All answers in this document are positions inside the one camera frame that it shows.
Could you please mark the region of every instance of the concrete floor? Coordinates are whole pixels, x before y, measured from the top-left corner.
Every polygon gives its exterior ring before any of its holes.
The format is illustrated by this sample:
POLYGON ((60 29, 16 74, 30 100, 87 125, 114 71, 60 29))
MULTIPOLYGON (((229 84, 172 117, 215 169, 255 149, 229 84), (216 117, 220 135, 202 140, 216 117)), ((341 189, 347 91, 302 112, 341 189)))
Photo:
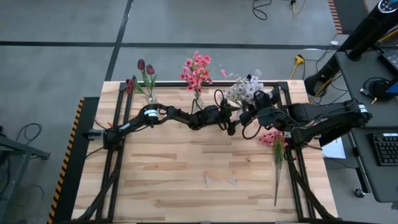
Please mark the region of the concrete floor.
MULTIPOLYGON (((292 16, 288 2, 276 1, 264 10, 267 21, 251 12, 251 1, 135 0, 123 42, 234 43, 328 45, 335 28, 327 0, 308 0, 301 15, 292 16)), ((377 0, 368 0, 372 8, 377 0)), ((0 40, 114 42, 127 0, 3 0, 0 2, 0 40)), ((342 43, 344 35, 336 37, 342 43)), ((16 47, 0 46, 0 124, 10 138, 31 122, 42 124, 42 134, 32 146, 51 152, 48 161, 34 160, 24 177, 12 223, 47 220, 65 147, 72 128, 78 100, 99 96, 107 71, 111 47, 16 47), (45 195, 41 199, 39 190, 45 195)), ((195 49, 122 48, 112 80, 125 80, 137 72, 139 58, 152 63, 159 80, 177 80, 183 61, 195 49)), ((322 50, 200 49, 213 57, 213 67, 252 73, 256 67, 262 79, 287 79, 294 57, 317 59, 322 50)), ((319 68, 327 58, 319 63, 319 68)), ((306 76, 314 74, 315 62, 306 62, 306 76)), ((303 67, 294 79, 301 79, 303 67)), ((345 88, 342 78, 335 82, 345 88)), ((341 95, 329 88, 322 103, 341 95)), ((348 95, 338 101, 344 101, 348 95)), ((346 162, 352 164, 352 155, 346 162)), ((341 169, 326 160, 329 179, 340 217, 345 220, 396 223, 398 213, 390 204, 377 203, 373 196, 356 198, 351 189, 359 187, 355 171, 341 169)))

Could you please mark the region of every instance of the wooden tabletop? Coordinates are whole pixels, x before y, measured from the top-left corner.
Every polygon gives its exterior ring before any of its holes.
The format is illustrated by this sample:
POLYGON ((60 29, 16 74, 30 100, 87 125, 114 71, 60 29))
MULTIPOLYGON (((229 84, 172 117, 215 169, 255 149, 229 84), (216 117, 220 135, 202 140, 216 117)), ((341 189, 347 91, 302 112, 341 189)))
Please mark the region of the wooden tabletop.
MULTIPOLYGON (((288 83, 292 102, 308 103, 303 81, 288 83)), ((201 97, 206 105, 214 104, 217 88, 225 87, 203 89, 201 97)), ((113 120, 118 89, 119 82, 104 83, 96 114, 103 126, 113 120)), ((159 103, 191 110, 193 93, 184 88, 158 87, 154 93, 159 103)), ((144 95, 134 95, 130 118, 145 105, 144 95)), ((257 128, 258 123, 253 122, 246 135, 257 128)), ((252 140, 245 140, 241 130, 242 126, 238 126, 236 134, 228 136, 217 125, 192 131, 182 123, 167 121, 127 135, 114 222, 297 221, 287 162, 282 167, 275 207, 274 156, 271 147, 259 142, 266 130, 262 129, 252 140)), ((319 147, 318 141, 310 144, 319 147)), ((88 153, 101 146, 100 140, 91 142, 88 153)), ((312 191, 337 216, 322 152, 306 148, 303 156, 312 191)), ((102 150, 86 159, 72 218, 83 214, 100 191, 105 158, 106 151, 102 150)), ((110 192, 104 214, 108 211, 110 192)), ((304 193, 300 194, 308 216, 304 193)))

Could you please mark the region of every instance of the yellow cable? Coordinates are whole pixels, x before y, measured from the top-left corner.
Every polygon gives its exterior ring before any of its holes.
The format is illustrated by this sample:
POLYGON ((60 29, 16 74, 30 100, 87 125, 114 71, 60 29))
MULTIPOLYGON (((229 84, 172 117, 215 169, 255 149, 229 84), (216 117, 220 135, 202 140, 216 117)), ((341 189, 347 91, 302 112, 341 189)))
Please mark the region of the yellow cable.
POLYGON ((383 42, 383 41, 385 41, 386 39, 390 38, 392 35, 395 35, 395 34, 398 34, 398 29, 392 31, 390 34, 388 34, 388 35, 386 35, 385 37, 381 38, 381 39, 379 40, 379 42, 383 42))
POLYGON ((296 64, 294 65, 293 71, 292 71, 292 74, 291 74, 290 77, 289 77, 289 80, 291 80, 291 79, 293 78, 294 71, 296 70, 297 65, 298 65, 298 63, 296 63, 296 64))
POLYGON ((317 93, 315 94, 315 96, 313 96, 312 100, 310 103, 314 102, 315 99, 319 96, 319 94, 326 88, 327 85, 329 85, 331 83, 331 81, 333 80, 333 77, 331 77, 327 82, 325 82, 325 84, 323 84, 321 86, 321 88, 317 91, 317 93))

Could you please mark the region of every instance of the desk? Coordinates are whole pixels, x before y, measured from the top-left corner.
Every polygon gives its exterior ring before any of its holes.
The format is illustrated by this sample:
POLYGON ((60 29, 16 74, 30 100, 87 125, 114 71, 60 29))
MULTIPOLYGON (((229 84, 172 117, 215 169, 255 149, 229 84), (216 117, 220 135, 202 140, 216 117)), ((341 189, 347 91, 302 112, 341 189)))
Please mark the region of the desk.
MULTIPOLYGON (((206 105, 214 104, 213 94, 217 88, 225 88, 213 86, 203 89, 201 97, 206 105)), ((118 89, 119 82, 104 83, 96 114, 103 126, 113 120, 118 89)), ((289 90, 293 103, 308 103, 303 81, 289 81, 289 90)), ((154 93, 159 103, 190 111, 193 93, 184 87, 155 87, 154 93)), ((144 96, 134 95, 130 117, 144 105, 144 96)), ((258 123, 254 122, 247 135, 252 135, 257 128, 258 123)), ((243 139, 241 131, 239 126, 234 136, 228 136, 218 126, 192 131, 184 124, 167 121, 153 129, 129 134, 113 221, 296 221, 287 162, 283 164, 274 207, 272 148, 261 145, 259 135, 252 140, 243 139)), ((313 140, 311 145, 319 147, 319 142, 313 140)), ((101 146, 102 141, 91 142, 88 153, 101 146)), ((311 189, 325 208, 337 216, 321 151, 305 149, 303 157, 311 189)), ((85 161, 72 218, 79 217, 99 192, 105 158, 106 151, 99 151, 85 161)), ((300 198, 308 216, 302 192, 300 198)), ((108 211, 109 196, 105 202, 104 213, 108 211)))
POLYGON ((365 128, 351 130, 355 145, 358 147, 366 176, 378 202, 398 202, 398 167, 380 167, 376 163, 373 150, 366 137, 369 133, 398 132, 398 103, 376 102, 362 95, 359 89, 371 77, 391 79, 392 74, 377 59, 379 52, 365 52, 358 62, 350 60, 345 52, 336 53, 336 58, 352 98, 363 103, 373 118, 365 128))

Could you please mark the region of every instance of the paper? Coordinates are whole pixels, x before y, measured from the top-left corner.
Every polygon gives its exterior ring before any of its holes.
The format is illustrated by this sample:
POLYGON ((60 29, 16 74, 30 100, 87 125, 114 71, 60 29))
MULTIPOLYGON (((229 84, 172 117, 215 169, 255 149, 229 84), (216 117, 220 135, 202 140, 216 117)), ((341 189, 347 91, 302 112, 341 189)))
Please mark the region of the paper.
POLYGON ((346 154, 344 152, 343 142, 341 138, 338 138, 326 146, 322 147, 323 157, 345 159, 346 154))

